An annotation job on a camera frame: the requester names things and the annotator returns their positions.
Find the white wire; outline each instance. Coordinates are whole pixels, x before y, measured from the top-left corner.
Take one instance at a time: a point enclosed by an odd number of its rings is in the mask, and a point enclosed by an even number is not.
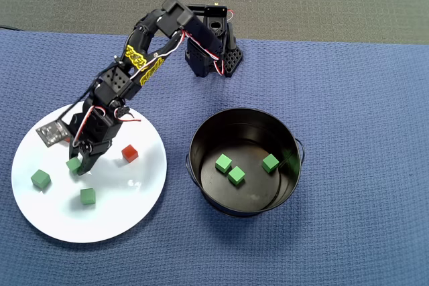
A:
[[[213,64],[214,64],[214,68],[216,68],[216,71],[218,72],[218,74],[222,76],[225,73],[225,65],[224,65],[223,61],[222,61],[222,72],[219,71],[219,69],[216,65],[216,61],[213,61]]]
[[[218,56],[210,53],[208,50],[206,50],[204,47],[202,47],[201,44],[199,43],[199,41],[196,40],[195,38],[193,38],[190,33],[188,33],[187,31],[185,31],[185,33],[186,33],[186,37],[189,37],[190,39],[192,39],[194,41],[194,43],[197,44],[202,50],[204,50],[213,60],[219,60]]]
[[[137,72],[135,72],[134,73],[134,75],[132,76],[132,77],[130,77],[129,79],[130,80],[132,80],[133,78],[135,78],[139,73],[140,73],[140,71],[142,71],[144,68],[146,68],[146,67],[148,67],[150,64],[152,64],[153,62],[155,62],[158,58],[160,58],[160,57],[164,57],[164,56],[168,56],[168,55],[170,55],[172,52],[174,52],[175,50],[177,50],[178,48],[179,48],[179,46],[180,46],[180,44],[183,42],[183,40],[185,39],[185,34],[184,34],[184,31],[182,31],[182,37],[180,38],[180,41],[178,42],[178,44],[177,44],[177,46],[174,48],[174,49],[172,49],[172,50],[170,50],[168,53],[165,53],[165,54],[161,54],[161,55],[158,55],[158,56],[156,56],[156,57],[154,57],[150,62],[148,62],[148,63],[146,63],[146,64],[144,64]]]
[[[88,109],[88,112],[86,112],[85,117],[83,118],[83,120],[82,120],[82,122],[81,122],[81,124],[79,126],[79,130],[77,131],[76,135],[74,136],[74,139],[73,139],[73,142],[72,142],[72,146],[73,147],[77,147],[76,140],[80,137],[80,133],[82,132],[82,129],[83,129],[83,127],[86,124],[86,120],[89,118],[89,115],[91,114],[91,112],[93,111],[93,109],[99,109],[99,110],[101,110],[103,112],[103,116],[104,117],[106,116],[106,110],[103,107],[92,105]]]
[[[231,13],[232,16],[230,16],[230,18],[228,18],[227,21],[230,21],[233,17],[234,17],[234,12],[233,11],[228,11],[229,13]]]

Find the blue tablecloth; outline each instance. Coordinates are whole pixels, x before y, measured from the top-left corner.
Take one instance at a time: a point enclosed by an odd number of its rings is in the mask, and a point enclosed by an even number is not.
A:
[[[195,77],[183,46],[129,103],[166,147],[154,209],[94,244],[33,228],[11,190],[17,146],[124,41],[0,32],[0,284],[429,284],[429,46],[240,40],[245,59],[230,79]],[[209,206],[184,166],[199,124],[237,106],[275,115],[306,147],[292,197],[248,219]]]

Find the white round plate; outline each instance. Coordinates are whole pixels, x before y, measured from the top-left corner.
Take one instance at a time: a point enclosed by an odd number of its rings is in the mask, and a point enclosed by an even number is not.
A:
[[[12,189],[19,209],[45,234],[68,242],[96,242],[112,238],[137,224],[159,198],[167,174],[164,144],[155,127],[140,113],[141,122],[122,124],[110,149],[90,172],[73,175],[67,168],[68,143],[49,148],[36,129],[60,116],[67,106],[40,120],[23,138],[12,165]],[[67,123],[77,104],[63,119]],[[139,157],[127,163],[122,149],[129,144]],[[38,170],[50,175],[51,183],[40,191],[31,181]],[[80,203],[80,190],[94,188],[96,203]]]

